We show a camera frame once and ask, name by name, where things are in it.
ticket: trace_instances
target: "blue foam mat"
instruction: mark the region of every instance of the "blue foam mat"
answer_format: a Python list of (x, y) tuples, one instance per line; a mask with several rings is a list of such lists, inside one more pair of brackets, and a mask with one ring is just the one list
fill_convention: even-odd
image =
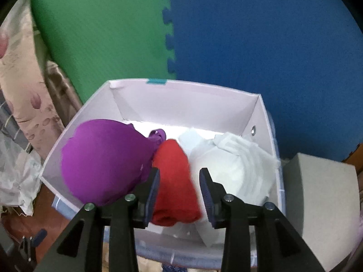
[(342, 160), (363, 140), (363, 35), (341, 0), (170, 1), (169, 72), (261, 93), (282, 157)]

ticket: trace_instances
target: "teal tape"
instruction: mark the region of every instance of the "teal tape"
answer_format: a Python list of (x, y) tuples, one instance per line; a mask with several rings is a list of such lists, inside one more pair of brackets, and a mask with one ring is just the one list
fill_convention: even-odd
[(165, 85), (167, 79), (149, 79), (147, 84)]

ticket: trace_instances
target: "metal rivet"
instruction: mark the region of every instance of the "metal rivet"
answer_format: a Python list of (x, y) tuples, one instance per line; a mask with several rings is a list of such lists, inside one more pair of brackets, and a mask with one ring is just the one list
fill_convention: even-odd
[(251, 135), (255, 136), (256, 135), (256, 126), (253, 126), (251, 129)]
[(235, 197), (234, 197), (232, 194), (226, 194), (226, 195), (223, 197), (223, 199), (224, 199), (225, 201), (230, 202), (230, 201), (234, 200), (234, 199), (235, 199)]
[(93, 209), (94, 209), (94, 204), (93, 203), (89, 202), (89, 203), (85, 204), (85, 210), (86, 211), (91, 211)]
[(125, 195), (125, 201), (134, 201), (136, 198), (135, 194), (127, 194)]
[(268, 209), (269, 211), (272, 211), (275, 208), (275, 204), (272, 202), (267, 202), (265, 203), (265, 208)]

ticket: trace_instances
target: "green foam mat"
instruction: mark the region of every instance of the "green foam mat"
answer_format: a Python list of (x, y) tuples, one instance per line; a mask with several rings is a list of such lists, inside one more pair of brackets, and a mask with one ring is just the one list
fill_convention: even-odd
[(169, 0), (31, 0), (53, 59), (85, 102), (106, 80), (174, 79), (162, 9)]

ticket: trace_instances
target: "rolled red fabric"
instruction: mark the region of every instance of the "rolled red fabric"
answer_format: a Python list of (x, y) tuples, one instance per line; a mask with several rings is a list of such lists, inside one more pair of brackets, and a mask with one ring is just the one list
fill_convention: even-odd
[(160, 186), (151, 222), (169, 227), (176, 222), (193, 223), (200, 219), (188, 158), (179, 144), (173, 139), (166, 140), (156, 151), (152, 165), (160, 171)]

